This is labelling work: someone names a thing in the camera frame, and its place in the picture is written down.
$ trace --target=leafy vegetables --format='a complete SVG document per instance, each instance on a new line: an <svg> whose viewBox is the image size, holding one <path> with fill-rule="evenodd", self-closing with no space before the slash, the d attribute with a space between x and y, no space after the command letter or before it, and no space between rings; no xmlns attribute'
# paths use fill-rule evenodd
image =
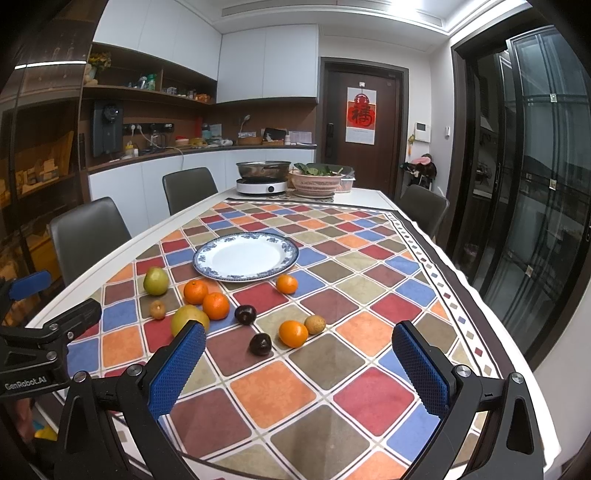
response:
<svg viewBox="0 0 591 480"><path fill-rule="evenodd" d="M294 164L294 167L297 168L304 175L312 175L314 177L332 177L334 175L340 174L341 170L343 170L341 168L339 171L334 172L334 171L331 171L331 169L329 169L328 165L318 165L318 167L308 167L307 165L304 165L303 163L296 163L296 164Z"/></svg>

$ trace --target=gray dining chair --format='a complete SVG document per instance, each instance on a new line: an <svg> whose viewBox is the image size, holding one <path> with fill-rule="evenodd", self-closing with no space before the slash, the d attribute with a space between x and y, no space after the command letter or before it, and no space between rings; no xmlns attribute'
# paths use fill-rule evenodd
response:
<svg viewBox="0 0 591 480"><path fill-rule="evenodd" d="M430 238L434 237L445 216L449 201L418 185L410 185L397 203Z"/></svg>
<svg viewBox="0 0 591 480"><path fill-rule="evenodd" d="M66 285L131 239L110 197L80 205L54 218L49 230Z"/></svg>
<svg viewBox="0 0 591 480"><path fill-rule="evenodd" d="M206 167L169 173L162 177L170 215L217 193L216 183Z"/></svg>

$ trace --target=ceiling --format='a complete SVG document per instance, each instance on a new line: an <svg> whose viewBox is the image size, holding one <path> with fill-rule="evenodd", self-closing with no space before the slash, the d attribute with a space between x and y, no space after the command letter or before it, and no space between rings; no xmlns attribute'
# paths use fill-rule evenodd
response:
<svg viewBox="0 0 591 480"><path fill-rule="evenodd" d="M323 35L433 51L470 15L501 0L177 0L220 33L318 24Z"/></svg>
<svg viewBox="0 0 591 480"><path fill-rule="evenodd" d="M235 7L237 5L257 3L260 0L213 0L213 2L222 9L227 7ZM375 3L390 4L392 9L396 10L396 0L374 0ZM437 18L446 19L455 11L457 11L463 4L468 3L469 0L404 0L403 6L411 6L414 9L425 12ZM339 0L307 0L308 4L333 4L338 5Z"/></svg>

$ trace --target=brown door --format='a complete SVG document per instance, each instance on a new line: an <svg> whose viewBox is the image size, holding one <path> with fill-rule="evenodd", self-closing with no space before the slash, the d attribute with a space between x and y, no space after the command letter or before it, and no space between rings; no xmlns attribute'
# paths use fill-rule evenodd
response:
<svg viewBox="0 0 591 480"><path fill-rule="evenodd" d="M381 190L392 196L398 165L401 81L329 67L324 86L322 163L347 165L355 170L355 187ZM347 88L376 91L374 144L345 141Z"/></svg>

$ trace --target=flowers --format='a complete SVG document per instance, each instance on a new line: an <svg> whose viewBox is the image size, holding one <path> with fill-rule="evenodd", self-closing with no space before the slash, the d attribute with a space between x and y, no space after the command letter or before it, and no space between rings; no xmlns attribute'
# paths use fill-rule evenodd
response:
<svg viewBox="0 0 591 480"><path fill-rule="evenodd" d="M88 57L88 63L95 67L97 71L102 72L111 66L111 53L91 53Z"/></svg>

